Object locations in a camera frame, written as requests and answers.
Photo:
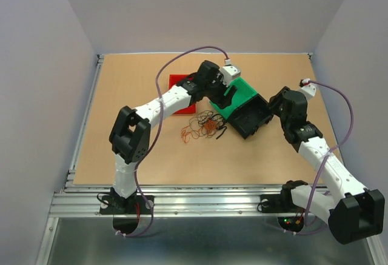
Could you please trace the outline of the green plastic bin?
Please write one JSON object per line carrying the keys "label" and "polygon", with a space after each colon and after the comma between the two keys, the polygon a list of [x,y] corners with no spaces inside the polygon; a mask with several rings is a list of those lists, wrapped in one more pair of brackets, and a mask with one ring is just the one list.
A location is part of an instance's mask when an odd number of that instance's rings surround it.
{"label": "green plastic bin", "polygon": [[251,87],[244,79],[241,77],[232,81],[230,87],[227,91],[229,91],[232,87],[236,87],[237,91],[235,92],[232,103],[225,109],[219,108],[214,102],[210,101],[210,105],[226,120],[229,119],[231,114],[241,105],[246,103],[248,100],[253,98],[258,94],[258,92]]}

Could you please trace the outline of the black plastic bin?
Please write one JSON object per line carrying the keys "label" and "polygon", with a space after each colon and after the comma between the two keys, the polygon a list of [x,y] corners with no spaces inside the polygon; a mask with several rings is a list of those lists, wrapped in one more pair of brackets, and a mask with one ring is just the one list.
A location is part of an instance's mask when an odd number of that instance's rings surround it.
{"label": "black plastic bin", "polygon": [[227,122],[243,139],[247,139],[272,120],[273,113],[267,105],[268,102],[257,94],[236,108],[227,118]]}

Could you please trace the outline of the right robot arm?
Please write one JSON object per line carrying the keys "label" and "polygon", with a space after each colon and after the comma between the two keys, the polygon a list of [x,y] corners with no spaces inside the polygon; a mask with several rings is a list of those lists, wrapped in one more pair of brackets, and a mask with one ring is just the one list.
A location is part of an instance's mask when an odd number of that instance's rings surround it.
{"label": "right robot arm", "polygon": [[283,87],[268,107],[279,117],[286,141],[316,171],[312,185],[289,181],[279,195],[285,210],[302,208],[303,218],[313,214],[328,226],[341,244],[349,244],[383,231],[385,198],[358,181],[329,147],[322,132],[307,120],[308,100],[316,84],[308,81],[299,90]]}

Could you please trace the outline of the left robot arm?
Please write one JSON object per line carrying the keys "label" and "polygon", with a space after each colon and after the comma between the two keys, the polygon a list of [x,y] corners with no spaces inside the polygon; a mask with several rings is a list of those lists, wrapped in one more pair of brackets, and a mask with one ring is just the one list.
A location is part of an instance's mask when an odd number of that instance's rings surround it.
{"label": "left robot arm", "polygon": [[134,208],[138,190],[136,165],[151,149],[150,134],[154,127],[161,127],[167,117],[203,98],[208,98],[220,109],[230,106],[237,91],[231,83],[240,75],[239,68],[231,65],[229,60],[222,67],[205,60],[197,72],[178,81],[161,97],[134,109],[123,107],[109,136],[116,171],[108,204],[123,214]]}

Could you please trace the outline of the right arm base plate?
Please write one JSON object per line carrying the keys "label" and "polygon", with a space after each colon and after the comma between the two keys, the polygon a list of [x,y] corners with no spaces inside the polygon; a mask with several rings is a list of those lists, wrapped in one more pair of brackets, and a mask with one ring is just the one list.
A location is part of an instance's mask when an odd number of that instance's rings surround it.
{"label": "right arm base plate", "polygon": [[260,202],[256,209],[261,213],[296,213],[301,209],[305,209],[306,204],[298,206],[293,200],[292,194],[262,194],[260,195]]}

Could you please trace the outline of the aluminium rail frame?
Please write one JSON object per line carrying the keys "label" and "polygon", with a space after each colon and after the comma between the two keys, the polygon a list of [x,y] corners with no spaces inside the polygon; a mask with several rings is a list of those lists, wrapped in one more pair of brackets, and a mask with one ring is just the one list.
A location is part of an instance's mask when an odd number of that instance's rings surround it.
{"label": "aluminium rail frame", "polygon": [[[248,140],[232,130],[219,141],[183,146],[184,118],[167,117],[153,152],[136,166],[150,215],[101,215],[97,194],[109,194],[115,156],[109,135],[118,110],[155,99],[154,80],[192,73],[194,53],[105,55],[64,189],[52,199],[38,264],[376,264],[373,236],[339,243],[313,214],[261,213],[262,194],[279,194],[289,181],[312,185],[315,169],[286,141],[279,117]],[[232,65],[263,97],[299,82],[315,82],[306,55],[232,54]],[[308,101],[307,120],[336,147],[322,98]]]}

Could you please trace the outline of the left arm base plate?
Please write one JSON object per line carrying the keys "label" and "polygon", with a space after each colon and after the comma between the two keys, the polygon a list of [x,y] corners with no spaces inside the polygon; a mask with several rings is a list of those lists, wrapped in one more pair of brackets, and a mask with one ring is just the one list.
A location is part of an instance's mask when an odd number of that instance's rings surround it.
{"label": "left arm base plate", "polygon": [[109,194],[97,194],[101,215],[150,215],[150,207],[141,195],[120,199]]}

